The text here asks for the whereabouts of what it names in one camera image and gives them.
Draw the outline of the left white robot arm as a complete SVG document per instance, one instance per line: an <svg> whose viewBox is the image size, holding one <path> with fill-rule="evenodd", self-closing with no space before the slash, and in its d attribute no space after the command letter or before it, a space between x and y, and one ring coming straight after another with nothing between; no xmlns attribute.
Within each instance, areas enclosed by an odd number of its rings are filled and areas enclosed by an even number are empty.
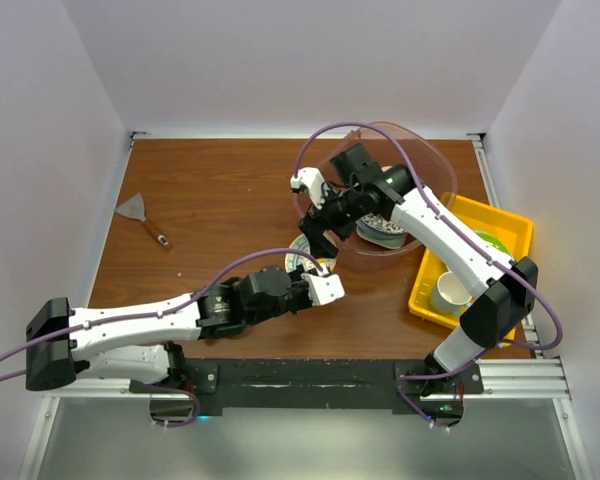
<svg viewBox="0 0 600 480"><path fill-rule="evenodd" d="M41 392L81 378L122 378L176 392L188 382L180 342L235 337L313 308L328 273L266 266L162 302L104 310L52 298L26 328L25 387Z"/></svg>

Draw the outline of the pink translucent plastic bin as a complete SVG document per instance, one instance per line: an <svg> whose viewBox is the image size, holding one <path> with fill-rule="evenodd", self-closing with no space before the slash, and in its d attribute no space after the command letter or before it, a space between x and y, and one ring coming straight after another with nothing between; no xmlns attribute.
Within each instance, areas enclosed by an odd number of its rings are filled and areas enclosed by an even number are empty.
<svg viewBox="0 0 600 480"><path fill-rule="evenodd" d="M305 164L309 147L303 145L292 176L301 168L318 168L328 184L326 200L349 195L358 202L363 216L377 214L389 220L392 208L401 203L400 195L416 193L420 187L432 194L434 201L451 207L451 201L441 200L440 196L445 192L456 195L456 174L450 161L431 143L391 122L356 123L349 129L336 149L317 165ZM293 194L301 220L307 217L313 205L306 193ZM358 226L371 230L357 221L347 240L340 240L333 232L325 231L325 236L338 248L336 261L345 268L388 268L421 244L413 233L397 225L406 231L406 241L400 249L385 249L359 237Z"/></svg>

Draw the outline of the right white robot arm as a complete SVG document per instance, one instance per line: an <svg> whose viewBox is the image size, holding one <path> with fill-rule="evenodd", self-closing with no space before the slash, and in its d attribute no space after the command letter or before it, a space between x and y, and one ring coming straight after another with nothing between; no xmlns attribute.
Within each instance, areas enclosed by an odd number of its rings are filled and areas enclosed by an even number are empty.
<svg viewBox="0 0 600 480"><path fill-rule="evenodd" d="M299 223L314 256L333 258L340 240L368 214L394 223L431 250L460 280L470 305L449 336L425 359L422 370L401 377L421 384L424 393L449 392L461 372L483 353L505 341L533 309L538 267L528 257L514 260L480 238L424 186L408 162L389 168L356 144L331 160L341 181L331 187L317 168L298 168L290 189L310 200Z"/></svg>

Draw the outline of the mint green divided tray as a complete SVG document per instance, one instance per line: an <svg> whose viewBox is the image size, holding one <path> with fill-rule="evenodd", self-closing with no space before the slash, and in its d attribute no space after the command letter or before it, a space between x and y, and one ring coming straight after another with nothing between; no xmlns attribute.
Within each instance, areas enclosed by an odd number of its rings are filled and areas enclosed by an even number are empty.
<svg viewBox="0 0 600 480"><path fill-rule="evenodd" d="M356 233L365 241L389 250L402 248L407 238L405 234L385 234L375 230L366 230L361 226L356 228Z"/></svg>

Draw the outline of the blue floral plate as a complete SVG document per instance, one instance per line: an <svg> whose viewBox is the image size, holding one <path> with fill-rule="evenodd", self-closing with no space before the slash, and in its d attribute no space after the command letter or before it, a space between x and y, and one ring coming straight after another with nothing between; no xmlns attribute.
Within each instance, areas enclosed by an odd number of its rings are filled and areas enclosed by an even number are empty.
<svg viewBox="0 0 600 480"><path fill-rule="evenodd" d="M386 235L405 235L406 231L377 214L367 214L358 220L359 225Z"/></svg>

